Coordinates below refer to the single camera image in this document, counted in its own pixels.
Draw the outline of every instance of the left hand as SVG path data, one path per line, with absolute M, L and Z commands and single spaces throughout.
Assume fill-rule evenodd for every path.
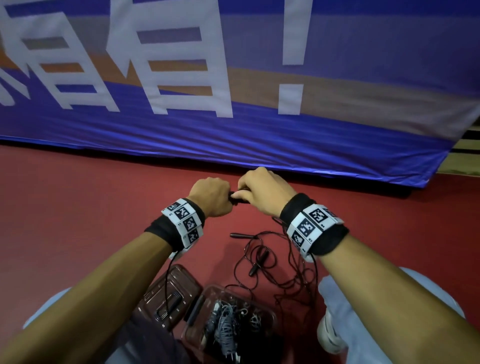
M 232 211 L 233 205 L 228 200 L 229 192 L 230 183 L 220 178 L 208 177 L 198 180 L 187 198 L 202 209 L 206 218 L 216 218 Z

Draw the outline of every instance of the exclamation mark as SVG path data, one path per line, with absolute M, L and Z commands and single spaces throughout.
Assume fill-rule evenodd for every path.
M 285 0 L 282 64 L 303 65 L 313 0 Z M 300 115 L 303 84 L 280 84 L 278 113 Z

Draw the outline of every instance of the plastic container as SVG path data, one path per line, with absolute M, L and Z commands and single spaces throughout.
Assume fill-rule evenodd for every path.
M 271 309 L 254 301 L 245 299 L 244 297 L 228 291 L 221 286 L 215 284 L 207 286 L 202 292 L 202 296 L 205 297 L 205 302 L 200 309 L 197 318 L 192 326 L 185 327 L 181 336 L 183 345 L 192 351 L 192 353 L 201 363 L 221 363 L 204 352 L 204 327 L 210 318 L 217 300 L 222 300 L 229 303 L 235 301 L 237 307 L 248 307 L 250 313 L 255 312 L 261 317 L 262 328 L 267 337 L 273 335 L 277 329 L 277 318 Z
M 168 308 L 165 305 L 165 274 L 148 288 L 134 315 L 142 315 L 159 327 L 171 331 L 187 313 L 190 305 L 198 297 L 202 287 L 181 265 L 170 268 L 167 282 Z

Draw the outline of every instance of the right hand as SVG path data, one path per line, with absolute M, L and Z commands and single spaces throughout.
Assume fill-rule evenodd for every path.
M 265 167 L 250 170 L 241 176 L 238 189 L 232 198 L 246 200 L 264 214 L 277 217 L 297 194 L 282 177 Z

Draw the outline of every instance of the red floor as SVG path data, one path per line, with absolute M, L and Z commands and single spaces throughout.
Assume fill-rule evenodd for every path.
M 7 146 L 0 146 L 0 170 L 0 347 L 45 300 L 78 282 L 210 175 Z M 215 175 L 232 185 L 238 179 Z M 437 175 L 405 200 L 294 187 L 327 205 L 395 264 L 441 285 L 480 328 L 479 178 Z M 268 229 L 277 229 L 270 218 L 238 206 L 210 219 L 202 241 L 180 263 L 203 285 L 234 283 L 233 265 L 245 242 L 228 234 Z M 284 244 L 270 240 L 282 262 L 279 279 L 291 276 Z M 256 296 L 273 306 L 276 292 L 262 279 Z

